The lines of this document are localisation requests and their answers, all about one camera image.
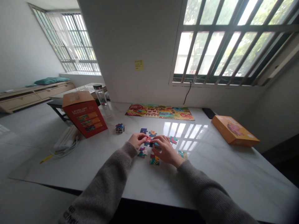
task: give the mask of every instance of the drawer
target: drawer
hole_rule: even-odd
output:
[[[65,92],[65,91],[68,91],[68,90],[71,90],[74,88],[75,88],[75,86],[73,84],[70,84],[67,86],[57,87],[57,88],[51,89],[51,90],[40,91],[40,92],[37,92],[37,94],[41,99],[45,99],[50,96],[53,96],[53,95],[56,95],[56,94],[59,94],[59,93],[62,93],[62,92]]]
[[[3,102],[0,102],[0,105],[3,108],[6,108],[8,110],[19,107],[19,106],[23,106],[35,101],[39,101],[40,99],[38,98],[37,95],[35,94],[30,94],[30,95],[24,95],[24,96],[19,96],[16,98],[12,98]]]

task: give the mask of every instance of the window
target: window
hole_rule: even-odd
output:
[[[66,72],[79,71],[80,74],[100,72],[84,20],[80,13],[61,13],[79,58],[79,62],[76,63],[73,55],[69,53],[68,48],[66,48],[58,37],[56,30],[46,14],[46,10],[31,4],[29,5]]]
[[[184,0],[170,83],[265,85],[272,77],[260,83],[263,68],[299,31],[298,6],[296,0]]]

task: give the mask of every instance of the black phone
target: black phone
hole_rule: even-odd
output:
[[[213,117],[216,115],[210,108],[203,108],[202,110],[210,119],[213,119]]]

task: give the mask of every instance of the white curtain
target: white curtain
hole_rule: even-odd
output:
[[[68,28],[63,19],[63,15],[60,13],[55,13],[55,12],[47,13],[47,15],[48,15],[54,29],[56,30],[58,37],[61,39],[61,41],[67,47],[69,53],[75,58],[76,63],[79,63],[79,57],[75,51],[74,43],[71,39]]]

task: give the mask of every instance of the sweater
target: sweater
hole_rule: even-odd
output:
[[[88,187],[60,218],[60,224],[108,223],[121,200],[131,163],[138,154],[129,142],[115,151]],[[205,221],[213,223],[258,223],[228,196],[223,187],[186,160],[178,167]]]

